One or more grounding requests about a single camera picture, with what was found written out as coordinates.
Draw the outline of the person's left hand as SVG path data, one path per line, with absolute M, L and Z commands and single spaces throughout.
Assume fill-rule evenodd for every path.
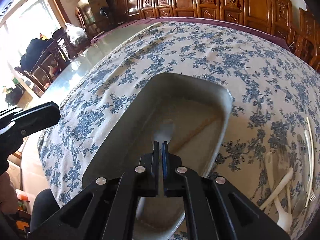
M 18 210 L 17 194 L 7 172 L 1 175 L 0 203 L 1 212 L 6 215 L 15 214 Z

